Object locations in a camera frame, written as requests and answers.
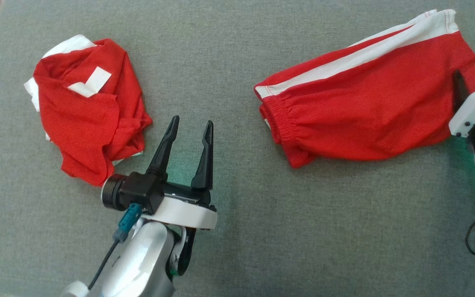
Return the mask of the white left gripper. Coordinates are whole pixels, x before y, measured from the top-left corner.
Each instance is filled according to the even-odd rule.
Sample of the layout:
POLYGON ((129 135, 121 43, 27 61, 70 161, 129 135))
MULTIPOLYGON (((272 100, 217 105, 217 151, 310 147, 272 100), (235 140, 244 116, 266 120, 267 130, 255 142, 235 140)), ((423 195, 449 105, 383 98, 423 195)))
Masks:
MULTIPOLYGON (((167 180, 170 151, 177 136, 179 121, 179 116, 174 116, 170 121, 146 170, 147 174, 167 180)), ((203 152, 196 174, 191 180, 191 187, 174 183, 164 184, 165 195, 162 203, 153 215, 142 214, 142 219, 187 228, 215 229, 217 212, 215 206, 211 205, 210 193, 213 188, 214 156, 214 126, 211 120, 206 124, 202 144, 203 152)))

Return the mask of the red shorts white stripe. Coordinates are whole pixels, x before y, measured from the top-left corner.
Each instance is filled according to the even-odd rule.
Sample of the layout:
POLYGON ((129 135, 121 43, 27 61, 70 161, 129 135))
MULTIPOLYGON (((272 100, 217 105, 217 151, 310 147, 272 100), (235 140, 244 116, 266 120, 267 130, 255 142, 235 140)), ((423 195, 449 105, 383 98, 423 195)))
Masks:
POLYGON ((260 114, 289 164, 385 160, 447 139, 455 79, 475 92, 475 53, 455 18, 427 11, 259 82, 260 114))

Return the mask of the red white basketball jersey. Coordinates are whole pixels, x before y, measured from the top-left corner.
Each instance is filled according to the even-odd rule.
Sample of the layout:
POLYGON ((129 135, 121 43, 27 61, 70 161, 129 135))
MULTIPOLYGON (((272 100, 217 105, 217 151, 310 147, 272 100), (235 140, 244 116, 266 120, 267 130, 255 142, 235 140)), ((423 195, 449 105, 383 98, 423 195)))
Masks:
POLYGON ((128 53, 112 39, 64 40, 42 56, 24 88, 70 177, 102 186, 117 163, 144 151, 143 131, 153 121, 128 53))

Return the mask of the large grey sofa seat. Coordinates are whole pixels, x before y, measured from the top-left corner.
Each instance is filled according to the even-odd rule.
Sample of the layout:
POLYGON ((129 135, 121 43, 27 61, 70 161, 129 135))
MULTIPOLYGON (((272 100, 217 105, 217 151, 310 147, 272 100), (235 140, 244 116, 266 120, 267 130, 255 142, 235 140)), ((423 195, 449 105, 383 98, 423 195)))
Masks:
POLYGON ((24 83, 77 34, 129 54, 153 119, 144 171, 180 116, 168 174, 189 184, 214 122, 218 222, 199 231, 175 297, 475 297, 475 164, 461 139, 377 162, 292 169, 253 87, 432 9, 475 51, 475 0, 4 0, 0 14, 0 291, 88 283, 122 214, 61 171, 24 83))

